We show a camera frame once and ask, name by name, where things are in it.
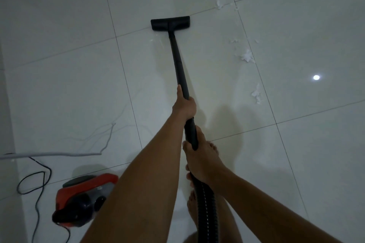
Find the person's left hand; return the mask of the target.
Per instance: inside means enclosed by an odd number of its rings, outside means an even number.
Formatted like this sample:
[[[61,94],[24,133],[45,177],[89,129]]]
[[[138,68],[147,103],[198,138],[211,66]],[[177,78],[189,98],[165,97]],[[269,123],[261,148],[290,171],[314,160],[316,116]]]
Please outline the person's left hand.
[[[171,116],[180,121],[188,121],[193,118],[197,112],[197,105],[193,97],[184,98],[182,101],[175,101],[172,107]]]

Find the person's right hand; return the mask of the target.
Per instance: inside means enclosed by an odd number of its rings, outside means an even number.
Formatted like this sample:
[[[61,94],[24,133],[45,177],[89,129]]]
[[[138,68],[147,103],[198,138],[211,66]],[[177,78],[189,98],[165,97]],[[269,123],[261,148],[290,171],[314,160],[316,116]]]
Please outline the person's right hand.
[[[194,160],[187,163],[186,170],[190,172],[187,179],[192,181],[194,176],[199,181],[207,184],[212,190],[215,190],[217,185],[224,179],[224,176],[230,172],[223,162],[214,164],[208,157],[208,144],[199,126],[196,126],[198,149]]]

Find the person's right forearm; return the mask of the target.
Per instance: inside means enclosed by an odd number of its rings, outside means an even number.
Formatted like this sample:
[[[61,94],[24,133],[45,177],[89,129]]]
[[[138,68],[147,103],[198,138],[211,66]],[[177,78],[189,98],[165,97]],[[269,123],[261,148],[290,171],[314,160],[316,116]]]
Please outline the person's right forearm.
[[[207,184],[261,243],[344,243],[227,168],[210,173]]]

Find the person's left forearm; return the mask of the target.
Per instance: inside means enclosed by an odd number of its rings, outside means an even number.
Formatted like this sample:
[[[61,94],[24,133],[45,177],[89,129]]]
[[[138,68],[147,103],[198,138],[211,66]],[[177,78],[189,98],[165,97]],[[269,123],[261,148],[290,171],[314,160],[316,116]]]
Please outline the person's left forearm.
[[[183,130],[196,109],[173,109],[119,178],[80,243],[166,243],[179,183]]]

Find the person's right foot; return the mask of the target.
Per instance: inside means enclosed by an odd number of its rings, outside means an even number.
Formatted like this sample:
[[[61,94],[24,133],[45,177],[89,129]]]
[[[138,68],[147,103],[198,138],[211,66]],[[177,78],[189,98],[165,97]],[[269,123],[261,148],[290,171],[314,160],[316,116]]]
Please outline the person's right foot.
[[[217,147],[211,142],[211,141],[207,141],[208,144],[208,157],[211,161],[213,161],[214,164],[220,164],[221,163],[221,159],[219,157],[219,152]]]

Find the person's foot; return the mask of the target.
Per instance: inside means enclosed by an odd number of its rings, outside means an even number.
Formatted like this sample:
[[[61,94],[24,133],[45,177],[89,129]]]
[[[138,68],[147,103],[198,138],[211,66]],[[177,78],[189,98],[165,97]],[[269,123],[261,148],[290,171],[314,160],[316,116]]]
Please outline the person's foot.
[[[189,199],[187,201],[187,208],[191,219],[198,229],[198,203],[194,190],[192,190],[190,193]]]
[[[213,161],[214,164],[220,164],[221,163],[221,159],[219,157],[219,152],[217,147],[211,142],[211,141],[207,141],[208,144],[208,157],[211,161]]]

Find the person's left foot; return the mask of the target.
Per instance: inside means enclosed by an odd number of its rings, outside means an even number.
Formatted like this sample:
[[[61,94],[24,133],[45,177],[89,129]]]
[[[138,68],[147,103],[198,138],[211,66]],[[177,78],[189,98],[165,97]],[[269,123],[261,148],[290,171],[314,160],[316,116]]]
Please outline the person's left foot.
[[[198,229],[198,203],[194,190],[192,190],[190,193],[189,199],[187,201],[187,208],[191,219]]]

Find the scattered white paper scraps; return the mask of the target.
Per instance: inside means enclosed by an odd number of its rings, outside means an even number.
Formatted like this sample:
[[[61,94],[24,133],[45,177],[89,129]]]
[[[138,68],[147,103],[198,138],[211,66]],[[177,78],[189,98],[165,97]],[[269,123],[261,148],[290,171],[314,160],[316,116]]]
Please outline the scattered white paper scraps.
[[[224,4],[220,0],[217,0],[216,1],[216,8],[218,10],[221,10],[223,7],[224,7]],[[233,38],[233,39],[229,40],[230,44],[236,44],[236,43],[239,43],[239,42],[240,42],[240,40],[238,38]],[[242,53],[242,54],[239,54],[239,55],[236,54],[235,56],[239,57],[243,61],[246,61],[247,63],[249,63],[249,62],[256,63],[255,60],[254,60],[254,57],[253,57],[253,53],[249,48],[246,49],[245,53]],[[261,94],[260,94],[260,91],[259,91],[259,83],[257,84],[256,89],[251,93],[251,96],[253,96],[256,99],[257,104],[261,104],[262,99],[261,99]]]

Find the person's right leg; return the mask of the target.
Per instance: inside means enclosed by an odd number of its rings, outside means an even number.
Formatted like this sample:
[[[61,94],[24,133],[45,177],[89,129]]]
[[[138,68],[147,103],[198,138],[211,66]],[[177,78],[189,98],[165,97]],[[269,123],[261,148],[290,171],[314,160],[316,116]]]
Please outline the person's right leg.
[[[217,209],[219,243],[242,243],[242,238],[235,218],[226,200],[215,193]]]

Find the red and black vacuum cleaner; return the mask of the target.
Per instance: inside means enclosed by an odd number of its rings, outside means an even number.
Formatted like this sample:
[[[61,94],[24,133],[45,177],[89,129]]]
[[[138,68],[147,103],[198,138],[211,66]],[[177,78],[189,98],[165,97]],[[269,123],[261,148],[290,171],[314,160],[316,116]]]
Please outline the red and black vacuum cleaner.
[[[52,222],[62,227],[82,227],[93,220],[109,197],[119,176],[85,175],[67,181],[56,194]]]

